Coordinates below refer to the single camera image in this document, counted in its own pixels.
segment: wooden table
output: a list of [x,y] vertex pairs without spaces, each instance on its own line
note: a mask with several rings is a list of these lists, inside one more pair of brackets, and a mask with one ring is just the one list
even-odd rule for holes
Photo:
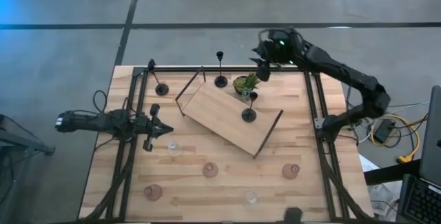
[[[115,68],[107,110],[121,107],[129,92],[132,69],[133,66]],[[157,96],[154,91],[156,82],[153,76],[149,76],[143,109],[148,112],[151,104],[158,103],[161,106],[158,117],[174,127],[174,131],[154,139],[152,152],[142,149],[145,136],[140,135],[126,221],[279,221],[283,219],[286,207],[299,207],[304,212],[305,221],[329,220],[302,72],[273,73],[268,82],[258,85],[256,91],[259,97],[253,107],[268,114],[276,115],[280,109],[284,113],[256,160],[188,116],[182,117],[174,99],[193,72],[156,74],[159,81],[169,85],[170,91],[165,96]],[[214,82],[218,75],[214,72],[206,74],[208,83]],[[228,78],[228,85],[222,90],[239,98],[232,82],[247,72],[223,74]],[[179,103],[185,105],[202,82],[200,75]],[[344,112],[345,98],[340,82],[322,75],[322,84],[329,113]],[[316,105],[319,110],[317,94]],[[340,134],[351,135],[348,131]],[[109,138],[109,134],[100,134],[96,145]],[[171,141],[183,146],[180,156],[170,155],[167,144]],[[94,153],[80,217],[89,214],[108,190],[117,147],[117,142],[109,143]],[[336,149],[345,187],[361,208],[373,215],[354,140],[339,136]],[[219,172],[216,177],[207,179],[202,175],[206,162],[217,164]],[[296,179],[282,177],[282,166],[286,163],[299,164],[300,172]],[[146,199],[144,189],[154,183],[163,188],[163,196],[151,202]],[[248,190],[258,195],[258,203],[254,206],[245,204],[244,193]],[[340,213],[335,189],[333,196]],[[116,198],[116,210],[119,209],[120,197],[121,193]]]

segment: tilted wooden board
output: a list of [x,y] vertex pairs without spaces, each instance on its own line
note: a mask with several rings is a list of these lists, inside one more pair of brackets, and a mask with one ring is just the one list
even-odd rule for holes
[[254,110],[256,120],[248,123],[242,120],[242,111],[246,108],[249,105],[216,88],[211,82],[205,82],[182,111],[253,156],[268,135],[276,117]]
[[[121,107],[129,92],[132,68],[115,68],[107,110]],[[125,220],[279,221],[283,219],[286,207],[296,206],[305,213],[304,221],[328,221],[304,74],[273,73],[268,82],[258,85],[256,91],[259,97],[253,108],[274,116],[281,109],[284,112],[256,160],[195,120],[188,116],[182,117],[174,99],[193,74],[157,72],[159,81],[170,87],[166,96],[157,96],[154,91],[156,82],[153,76],[148,78],[143,109],[148,113],[153,103],[160,104],[158,117],[172,126],[174,131],[154,139],[152,152],[142,149],[145,136],[139,137]],[[232,81],[246,74],[248,72],[223,72],[228,78],[228,85],[221,90],[239,99],[232,87]],[[217,73],[207,73],[207,83],[213,83],[216,76]],[[181,106],[188,103],[202,82],[200,75],[179,99]],[[326,75],[322,75],[322,84],[329,113],[344,112],[345,97],[341,84]],[[136,87],[133,106],[137,104],[139,87],[140,83]],[[315,98],[320,112],[317,94]],[[352,135],[347,131],[342,131],[341,134]],[[96,145],[109,138],[109,134],[100,134]],[[170,156],[167,150],[170,141],[176,141],[183,146],[180,156]],[[112,182],[117,148],[118,143],[111,142],[94,153],[80,216],[89,214],[108,190]],[[357,204],[372,215],[354,140],[338,137],[336,149],[345,187]],[[219,172],[216,177],[207,179],[202,175],[202,167],[206,162],[217,164]],[[287,180],[282,177],[282,167],[286,163],[299,164],[300,173],[296,179]],[[163,196],[156,202],[151,202],[144,196],[144,189],[154,183],[163,188]],[[258,195],[256,206],[244,204],[243,194],[247,190]],[[119,213],[121,191],[122,187],[116,199],[116,214]],[[339,208],[335,189],[333,195],[335,206]]]

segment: gray floor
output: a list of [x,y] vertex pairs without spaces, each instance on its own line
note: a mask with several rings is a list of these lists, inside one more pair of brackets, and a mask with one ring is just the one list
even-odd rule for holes
[[[125,23],[131,0],[1,0],[0,24]],[[139,0],[134,23],[424,22],[440,21],[439,0]],[[123,65],[248,64],[257,45],[253,29],[132,30]],[[441,84],[441,28],[299,29],[335,59],[372,74],[393,104],[428,101]],[[76,218],[96,133],[55,131],[71,109],[92,110],[95,90],[107,90],[122,30],[0,30],[0,112],[57,150],[37,155],[21,187],[11,223],[53,223]],[[360,102],[351,94],[353,104]],[[401,112],[408,120],[427,105]],[[424,136],[424,126],[420,129]],[[380,167],[410,152],[359,146]]]

